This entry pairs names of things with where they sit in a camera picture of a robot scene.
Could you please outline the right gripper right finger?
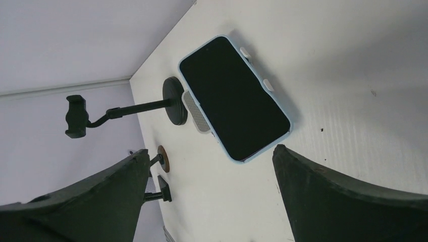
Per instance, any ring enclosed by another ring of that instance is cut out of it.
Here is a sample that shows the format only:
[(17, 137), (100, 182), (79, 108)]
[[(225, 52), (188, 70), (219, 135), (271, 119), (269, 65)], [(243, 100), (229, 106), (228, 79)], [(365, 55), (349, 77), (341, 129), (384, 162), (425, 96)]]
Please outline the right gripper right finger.
[(427, 241), (427, 195), (364, 182), (282, 144), (272, 161), (295, 241)]

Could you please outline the black gooseneck phone stand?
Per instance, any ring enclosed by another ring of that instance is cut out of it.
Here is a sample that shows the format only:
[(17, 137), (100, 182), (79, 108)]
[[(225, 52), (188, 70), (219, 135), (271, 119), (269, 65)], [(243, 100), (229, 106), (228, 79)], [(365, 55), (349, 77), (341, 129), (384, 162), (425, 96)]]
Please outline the black gooseneck phone stand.
[(89, 114), (86, 110), (86, 100), (81, 95), (67, 96), (66, 100), (69, 102), (69, 109), (66, 114), (68, 128), (65, 134), (72, 139), (82, 138), (86, 136), (87, 128), (97, 128), (108, 120), (161, 108), (166, 110), (172, 124), (176, 126), (184, 125), (187, 121), (188, 112), (181, 99), (184, 94), (181, 82), (176, 77), (165, 79), (162, 92), (163, 99), (160, 101), (111, 108), (95, 122), (89, 120)]

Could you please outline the light blue cased phone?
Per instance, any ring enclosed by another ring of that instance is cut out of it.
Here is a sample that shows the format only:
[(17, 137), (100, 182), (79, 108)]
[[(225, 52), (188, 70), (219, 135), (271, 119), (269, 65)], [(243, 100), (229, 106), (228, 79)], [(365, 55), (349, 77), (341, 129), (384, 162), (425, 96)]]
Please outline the light blue cased phone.
[(290, 135), (286, 109), (228, 36), (187, 54), (178, 71), (232, 161), (248, 162)]

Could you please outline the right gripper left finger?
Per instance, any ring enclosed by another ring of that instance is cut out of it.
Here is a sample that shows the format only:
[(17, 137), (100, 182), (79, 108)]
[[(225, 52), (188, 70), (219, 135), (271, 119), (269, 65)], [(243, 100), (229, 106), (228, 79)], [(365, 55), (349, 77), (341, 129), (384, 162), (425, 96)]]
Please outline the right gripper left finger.
[(1, 241), (132, 241), (150, 170), (146, 149), (28, 203), (1, 206)]

